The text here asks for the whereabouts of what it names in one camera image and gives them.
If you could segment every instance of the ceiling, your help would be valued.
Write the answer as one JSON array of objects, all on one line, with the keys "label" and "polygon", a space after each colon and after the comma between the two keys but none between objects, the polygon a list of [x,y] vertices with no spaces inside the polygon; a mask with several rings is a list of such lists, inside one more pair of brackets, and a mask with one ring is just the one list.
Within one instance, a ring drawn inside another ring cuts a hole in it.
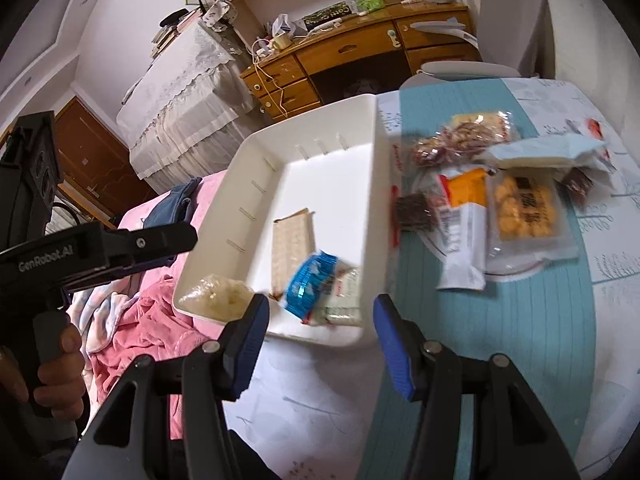
[{"label": "ceiling", "polygon": [[58,72],[75,66],[97,1],[40,0],[33,7],[0,60],[0,132]]},{"label": "ceiling", "polygon": [[70,0],[40,0],[0,61],[0,94],[34,60],[56,43]]}]

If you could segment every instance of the desk drawer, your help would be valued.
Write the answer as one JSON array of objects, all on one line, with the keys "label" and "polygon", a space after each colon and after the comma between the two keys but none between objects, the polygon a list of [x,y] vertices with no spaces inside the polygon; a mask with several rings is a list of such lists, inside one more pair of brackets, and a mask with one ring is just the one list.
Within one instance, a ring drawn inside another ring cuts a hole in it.
[{"label": "desk drawer", "polygon": [[292,110],[288,113],[289,117],[285,117],[284,115],[279,115],[277,117],[274,117],[273,120],[276,121],[277,123],[279,123],[280,121],[284,121],[285,119],[289,119],[290,117],[295,117],[296,115],[300,115],[303,114],[305,112],[308,112],[309,110],[315,110],[316,108],[319,108],[322,106],[322,103],[320,101],[315,102],[315,103],[311,103],[310,105],[306,105],[300,108],[296,108],[295,110]]},{"label": "desk drawer", "polygon": [[434,12],[431,14],[420,14],[418,16],[409,16],[396,20],[398,32],[402,38],[405,48],[417,48],[419,46],[443,45],[447,43],[464,43],[465,40],[448,36],[447,34],[428,34],[411,28],[412,23],[417,22],[446,22],[451,18],[456,18],[460,23],[466,25],[465,30],[469,34],[473,34],[471,20],[467,12],[458,10],[456,12]]},{"label": "desk drawer", "polygon": [[262,70],[264,70],[270,78],[265,75],[262,70],[257,70],[259,74],[253,72],[244,78],[244,84],[249,87],[249,90],[251,90],[257,98],[267,95],[267,90],[269,92],[279,92],[274,83],[284,88],[285,85],[289,85],[305,77],[300,65],[293,56],[283,57],[262,67]]},{"label": "desk drawer", "polygon": [[470,44],[463,43],[407,50],[406,58],[409,61],[411,73],[415,74],[420,66],[428,61],[478,61],[480,56]]},{"label": "desk drawer", "polygon": [[[278,107],[281,102],[280,90],[272,92],[271,97],[265,95],[260,97],[259,100],[262,103],[262,108],[264,108],[271,117],[277,117],[283,114],[282,110]],[[319,100],[318,94],[316,94],[316,91],[311,86],[309,79],[302,79],[284,87],[282,107],[287,112],[290,112]]]},{"label": "desk drawer", "polygon": [[392,22],[377,23],[300,50],[296,55],[307,74],[315,74],[364,57],[391,52],[402,45]]}]

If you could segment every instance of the cable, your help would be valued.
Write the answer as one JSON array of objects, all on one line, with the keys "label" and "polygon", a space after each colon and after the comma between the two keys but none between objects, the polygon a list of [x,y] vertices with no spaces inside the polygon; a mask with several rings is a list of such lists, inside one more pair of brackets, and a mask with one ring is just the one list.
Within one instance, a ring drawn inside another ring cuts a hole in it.
[{"label": "cable", "polygon": [[[337,28],[337,27],[340,27],[340,23],[335,23],[334,28]],[[326,31],[328,31],[328,30],[331,30],[331,29],[330,29],[330,28],[320,28],[320,29],[318,29],[318,30],[314,30],[314,31],[308,32],[308,33],[306,33],[304,36],[294,36],[292,39],[293,39],[293,40],[295,40],[296,38],[303,38],[303,39],[302,39],[302,41],[300,41],[300,42],[296,45],[296,46],[300,46],[300,45],[304,44],[304,43],[305,43],[305,41],[307,41],[309,38],[312,38],[312,37],[313,37],[313,36],[315,36],[316,34],[320,34],[320,33],[322,33],[322,32],[326,32]],[[256,44],[256,43],[258,43],[259,41],[267,41],[267,40],[265,40],[265,39],[263,39],[263,38],[258,38],[257,40],[255,40],[255,41],[253,42],[253,44],[252,44],[251,48],[249,49],[250,54],[251,54],[252,64],[253,64],[254,69],[255,69],[255,73],[257,74],[258,79],[260,80],[260,83],[262,84],[262,86],[264,87],[264,89],[267,91],[267,95],[268,95],[269,99],[271,100],[271,102],[272,102],[273,104],[275,104],[275,105],[276,105],[276,107],[278,108],[278,110],[282,112],[282,114],[284,115],[284,117],[285,117],[286,119],[288,119],[288,118],[289,118],[289,112],[287,112],[287,110],[285,109],[284,104],[283,104],[283,102],[282,102],[282,101],[283,101],[283,99],[284,99],[284,89],[283,89],[283,88],[281,88],[281,87],[276,83],[276,81],[274,80],[274,78],[273,78],[272,76],[270,76],[269,74],[267,74],[267,73],[264,71],[264,69],[259,65],[259,63],[260,63],[260,58],[258,57],[258,55],[257,55],[257,54],[255,54],[255,53],[254,53],[254,46],[255,46],[255,44]],[[267,88],[266,83],[262,80],[262,76],[260,75],[260,72],[262,72],[262,73],[266,76],[267,81],[270,81],[271,83],[273,83],[273,85],[274,85],[278,90],[280,90],[280,101],[279,101],[279,103],[277,103],[277,102],[275,101],[275,99],[271,96],[271,92],[269,92],[269,89]]]},{"label": "cable", "polygon": [[78,218],[78,215],[67,204],[62,203],[62,202],[54,202],[53,205],[51,206],[51,208],[53,209],[55,207],[59,207],[60,209],[64,209],[67,213],[69,213],[73,217],[74,222],[76,222],[76,225],[80,225],[80,219]]}]

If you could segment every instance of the white plastic tray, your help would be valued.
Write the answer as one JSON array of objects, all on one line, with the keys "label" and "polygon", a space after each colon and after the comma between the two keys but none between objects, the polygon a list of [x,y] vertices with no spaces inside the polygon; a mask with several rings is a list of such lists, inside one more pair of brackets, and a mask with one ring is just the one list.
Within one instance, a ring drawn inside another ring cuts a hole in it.
[{"label": "white plastic tray", "polygon": [[212,273],[269,292],[273,221],[305,207],[313,213],[316,248],[360,267],[364,325],[307,326],[272,308],[268,333],[337,347],[372,340],[372,304],[384,292],[390,236],[388,140],[373,95],[311,110],[242,143],[202,222],[174,305]]}]

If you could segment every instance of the wooden desk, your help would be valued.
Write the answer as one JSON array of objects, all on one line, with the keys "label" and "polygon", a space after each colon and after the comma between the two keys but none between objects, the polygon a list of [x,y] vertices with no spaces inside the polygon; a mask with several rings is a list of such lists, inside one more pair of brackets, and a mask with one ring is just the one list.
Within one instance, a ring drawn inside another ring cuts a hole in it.
[{"label": "wooden desk", "polygon": [[284,51],[261,61],[257,71],[253,66],[249,67],[242,72],[241,78],[262,103],[262,110],[276,121],[281,121],[286,118],[283,108],[292,117],[336,100],[327,98],[327,92],[322,91],[331,85],[326,71],[337,67],[346,70],[346,65],[355,61],[401,53],[376,58],[380,62],[374,66],[376,76],[385,69],[394,72],[390,79],[390,84],[394,85],[394,81],[402,81],[416,73],[427,61],[478,60],[478,52],[459,38],[426,34],[410,28],[414,22],[444,22],[450,18],[464,23],[466,30],[473,33],[468,10],[462,4],[388,6],[367,16],[351,18],[337,28],[298,40]]}]

